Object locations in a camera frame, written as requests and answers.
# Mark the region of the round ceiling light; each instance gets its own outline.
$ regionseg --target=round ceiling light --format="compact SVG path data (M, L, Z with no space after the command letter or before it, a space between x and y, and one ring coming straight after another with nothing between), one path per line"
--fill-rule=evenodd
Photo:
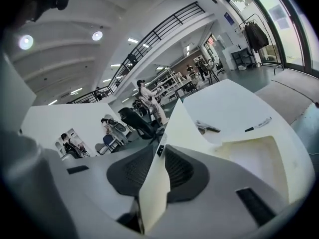
M31 48L32 45L33 45L33 38L31 35L24 35L19 40L19 47L22 50L27 50Z
M102 38L102 36L103 36L103 33L101 31L97 31L92 35L92 39L94 41L98 41Z

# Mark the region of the doormat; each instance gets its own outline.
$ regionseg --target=doormat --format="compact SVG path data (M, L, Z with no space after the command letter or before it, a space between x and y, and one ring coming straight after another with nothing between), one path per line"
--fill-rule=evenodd
M272 79L319 103L319 79L295 70L286 69Z
M278 82L271 82L255 94L276 110L289 125L312 103L303 94Z

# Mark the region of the hanging clothes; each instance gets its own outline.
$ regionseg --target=hanging clothes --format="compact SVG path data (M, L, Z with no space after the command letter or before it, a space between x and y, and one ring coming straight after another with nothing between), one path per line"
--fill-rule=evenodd
M269 41L263 30L254 22L245 25L245 35L249 46L257 53L261 48L269 45Z

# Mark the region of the black slot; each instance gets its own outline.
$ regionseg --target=black slot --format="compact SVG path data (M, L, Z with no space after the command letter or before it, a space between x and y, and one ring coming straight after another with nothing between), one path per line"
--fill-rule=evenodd
M260 227L276 216L251 188L237 190L236 194Z
M72 168L68 168L67 171L69 174L73 174L73 173L79 173L88 169L89 168L86 165L79 165Z

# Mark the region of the black office chair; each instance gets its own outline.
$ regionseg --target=black office chair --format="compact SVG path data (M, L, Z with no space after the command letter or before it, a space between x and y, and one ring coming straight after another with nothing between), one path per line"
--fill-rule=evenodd
M216 64L217 75L225 72L225 70L223 68L224 68L224 66L219 59L219 63Z
M152 139L149 142L149 144L151 144L155 140L157 140L158 143L160 143L159 137L163 135L163 130L158 130L160 126L156 120L147 123L136 112L132 111L128 107L119 110L119 114L121 116L122 121L134 128L142 139Z

